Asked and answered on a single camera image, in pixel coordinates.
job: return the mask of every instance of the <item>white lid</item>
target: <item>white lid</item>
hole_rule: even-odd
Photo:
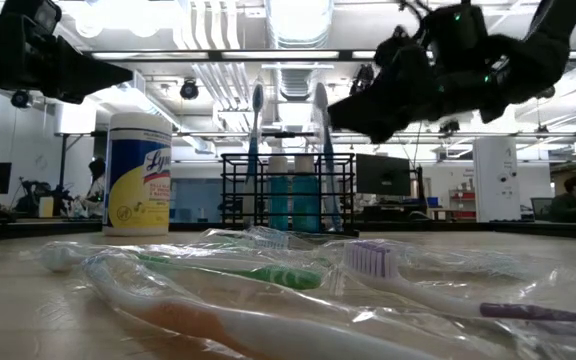
[[[315,158],[312,156],[295,156],[295,172],[314,173]]]
[[[116,128],[133,128],[160,131],[172,135],[172,124],[161,116],[145,113],[120,113],[110,118],[110,130]]]
[[[268,159],[268,172],[287,173],[288,158],[286,158],[285,156],[271,156]]]

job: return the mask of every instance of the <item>person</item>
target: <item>person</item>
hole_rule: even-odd
[[[106,190],[106,162],[97,158],[88,164],[92,174],[92,184],[84,199],[79,199],[81,205],[88,210],[88,217],[101,217],[104,215],[104,193]]]
[[[566,193],[556,196],[550,206],[555,222],[576,223],[576,176],[564,182]]]

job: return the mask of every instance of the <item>black robotic arm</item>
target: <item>black robotic arm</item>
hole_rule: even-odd
[[[52,0],[7,0],[0,14],[0,89],[39,90],[80,104],[86,95],[132,80],[132,71],[82,55],[53,36]]]
[[[554,94],[575,26],[576,0],[542,0],[523,40],[488,35],[481,9],[469,1],[438,8],[420,19],[414,36],[398,26],[379,45],[377,79],[331,105],[331,125],[381,143],[413,121],[464,111],[479,110],[490,122],[508,104]]]

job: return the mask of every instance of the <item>desk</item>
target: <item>desk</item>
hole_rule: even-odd
[[[453,220],[453,215],[454,213],[463,213],[463,212],[472,212],[472,211],[465,211],[464,209],[443,209],[443,208],[431,208],[428,209],[428,211],[431,211],[433,213],[433,219],[434,220],[440,220],[439,219],[439,214],[440,213],[444,213],[445,217],[446,217],[446,221],[451,221]],[[455,218],[454,220],[457,221],[476,221],[477,217],[459,217],[459,218]]]
[[[53,241],[91,244],[183,243],[197,233],[171,233],[153,238],[106,238],[100,233],[72,234],[0,241],[0,360],[80,359],[226,359],[205,352],[204,345],[163,334],[113,312],[88,290],[72,291],[67,275],[51,274],[34,261],[20,261],[20,252]],[[363,233],[369,238],[389,238],[424,244],[434,249],[479,249],[510,254],[533,254],[576,264],[576,239],[495,232]],[[362,288],[350,290],[350,303],[386,305],[388,299]],[[435,349],[445,356],[484,359]]]

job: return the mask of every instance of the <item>lysol logo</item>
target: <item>lysol logo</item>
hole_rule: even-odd
[[[144,159],[144,184],[163,177],[170,177],[169,151],[152,151]]]

